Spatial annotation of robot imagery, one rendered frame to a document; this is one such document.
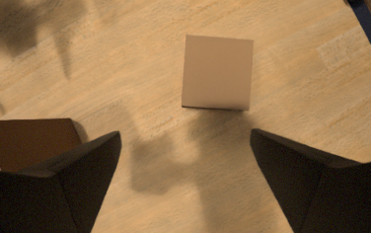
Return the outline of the brown cardboard box lid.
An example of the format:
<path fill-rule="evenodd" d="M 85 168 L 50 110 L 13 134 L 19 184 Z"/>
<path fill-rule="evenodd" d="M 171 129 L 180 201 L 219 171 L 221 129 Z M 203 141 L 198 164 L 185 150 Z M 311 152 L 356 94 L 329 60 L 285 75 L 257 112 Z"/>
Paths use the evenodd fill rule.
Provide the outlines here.
<path fill-rule="evenodd" d="M 249 111 L 253 39 L 185 35 L 182 107 Z"/>

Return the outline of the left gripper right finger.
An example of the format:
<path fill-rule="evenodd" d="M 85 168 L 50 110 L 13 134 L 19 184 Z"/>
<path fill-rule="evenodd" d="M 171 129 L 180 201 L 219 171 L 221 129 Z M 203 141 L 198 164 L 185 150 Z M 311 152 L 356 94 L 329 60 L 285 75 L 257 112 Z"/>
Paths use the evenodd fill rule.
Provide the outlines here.
<path fill-rule="evenodd" d="M 371 162 L 260 128 L 250 145 L 293 233 L 371 233 Z"/>

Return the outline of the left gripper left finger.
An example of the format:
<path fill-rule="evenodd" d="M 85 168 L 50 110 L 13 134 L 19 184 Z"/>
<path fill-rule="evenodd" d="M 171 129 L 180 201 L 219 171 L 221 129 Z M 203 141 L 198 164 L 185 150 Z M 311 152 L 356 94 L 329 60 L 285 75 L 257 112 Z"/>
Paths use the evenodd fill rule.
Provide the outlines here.
<path fill-rule="evenodd" d="M 0 233 L 91 233 L 121 148 L 120 131 L 111 131 L 22 170 L 0 170 Z"/>

